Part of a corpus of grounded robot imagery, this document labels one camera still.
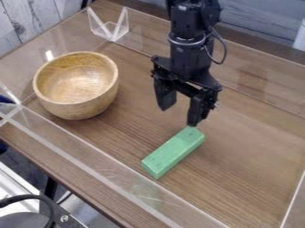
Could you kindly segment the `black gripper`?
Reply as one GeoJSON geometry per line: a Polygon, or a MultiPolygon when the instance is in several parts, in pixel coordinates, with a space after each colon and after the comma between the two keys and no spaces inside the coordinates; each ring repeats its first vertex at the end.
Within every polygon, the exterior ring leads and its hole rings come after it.
{"type": "Polygon", "coordinates": [[[154,56],[154,89],[159,108],[166,111],[177,103],[177,93],[190,98],[187,125],[195,127],[209,116],[222,91],[210,73],[214,41],[199,45],[170,45],[170,57],[154,56]]]}

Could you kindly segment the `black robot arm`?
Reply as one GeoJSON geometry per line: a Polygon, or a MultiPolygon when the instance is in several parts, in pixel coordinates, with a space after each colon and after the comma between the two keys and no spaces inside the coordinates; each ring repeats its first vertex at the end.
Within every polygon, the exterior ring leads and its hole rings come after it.
{"type": "Polygon", "coordinates": [[[210,67],[222,63],[213,58],[214,43],[223,39],[214,30],[221,21],[218,0],[166,0],[170,18],[170,56],[154,56],[154,89],[158,106],[167,110],[177,94],[190,98],[187,125],[197,126],[215,108],[222,85],[210,67]]]}

